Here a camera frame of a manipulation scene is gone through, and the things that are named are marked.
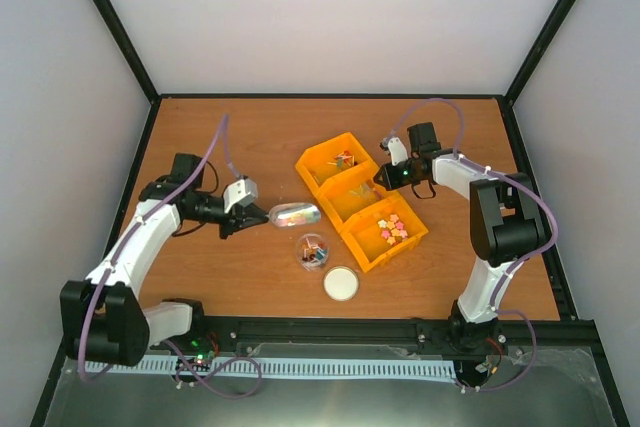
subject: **round clear container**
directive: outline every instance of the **round clear container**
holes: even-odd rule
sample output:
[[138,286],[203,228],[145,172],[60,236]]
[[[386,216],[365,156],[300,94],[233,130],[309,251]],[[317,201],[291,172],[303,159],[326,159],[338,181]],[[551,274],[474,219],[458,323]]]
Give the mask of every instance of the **round clear container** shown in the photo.
[[304,234],[296,242],[295,255],[300,265],[314,272],[327,265],[329,247],[321,235],[314,233]]

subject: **gray wall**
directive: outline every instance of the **gray wall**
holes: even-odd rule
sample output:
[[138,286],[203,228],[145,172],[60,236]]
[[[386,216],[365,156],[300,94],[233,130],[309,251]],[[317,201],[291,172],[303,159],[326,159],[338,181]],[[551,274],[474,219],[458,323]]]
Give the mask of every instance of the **gray wall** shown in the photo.
[[160,92],[503,93],[556,0],[112,0]]
[[30,421],[58,294],[100,260],[148,104],[90,0],[0,0],[0,425]]
[[640,425],[640,10],[578,0],[516,104],[580,315]]

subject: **brown tabletop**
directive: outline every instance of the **brown tabletop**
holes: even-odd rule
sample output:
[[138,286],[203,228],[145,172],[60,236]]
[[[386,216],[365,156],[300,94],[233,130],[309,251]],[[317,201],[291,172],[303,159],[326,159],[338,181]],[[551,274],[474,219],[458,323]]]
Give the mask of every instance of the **brown tabletop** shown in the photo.
[[[480,164],[515,172],[515,164],[494,100],[459,100],[467,129],[461,150]],[[258,183],[257,204],[313,202],[294,169],[305,148],[350,131],[378,164],[388,162],[380,140],[414,100],[359,99],[165,99],[151,134],[127,221],[140,190],[171,168],[177,152],[202,155],[226,112],[231,114],[230,147],[236,168]],[[415,112],[400,129],[431,121],[443,147],[453,144],[458,119],[450,107],[433,104]],[[222,145],[212,163],[224,186],[233,180],[223,162]],[[203,188],[213,187],[207,169]],[[425,190],[421,185],[418,190]],[[167,297],[201,300],[208,315],[348,318],[446,318],[464,290],[475,254],[469,241],[468,202],[445,187],[437,197],[419,200],[402,194],[429,229],[418,247],[364,274],[328,219],[307,228],[279,230],[272,225],[218,238],[218,227],[172,238],[161,250],[142,289],[148,307]],[[184,228],[192,225],[185,223]],[[295,241],[309,231],[328,241],[328,268],[346,265],[360,279],[357,295],[347,302],[324,292],[324,272],[307,272],[294,257]],[[519,308],[532,319],[557,320],[558,312],[544,264],[529,261],[507,291],[502,307]]]

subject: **divided orange container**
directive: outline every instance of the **divided orange container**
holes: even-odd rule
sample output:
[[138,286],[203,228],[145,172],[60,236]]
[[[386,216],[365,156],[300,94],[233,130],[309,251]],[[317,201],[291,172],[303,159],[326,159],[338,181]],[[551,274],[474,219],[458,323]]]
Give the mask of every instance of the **divided orange container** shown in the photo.
[[[339,165],[336,156],[347,150],[353,165]],[[428,232],[400,193],[373,183],[378,168],[350,132],[308,148],[296,162],[296,170],[364,272],[413,249]],[[378,226],[392,214],[400,217],[408,234],[407,240],[393,246]]]

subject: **white lid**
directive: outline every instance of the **white lid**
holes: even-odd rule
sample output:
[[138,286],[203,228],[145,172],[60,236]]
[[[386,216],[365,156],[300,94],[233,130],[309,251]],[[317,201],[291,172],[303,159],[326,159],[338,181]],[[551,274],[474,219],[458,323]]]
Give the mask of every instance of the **white lid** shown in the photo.
[[358,286],[358,276],[348,267],[334,267],[324,276],[324,290],[333,300],[349,300]]

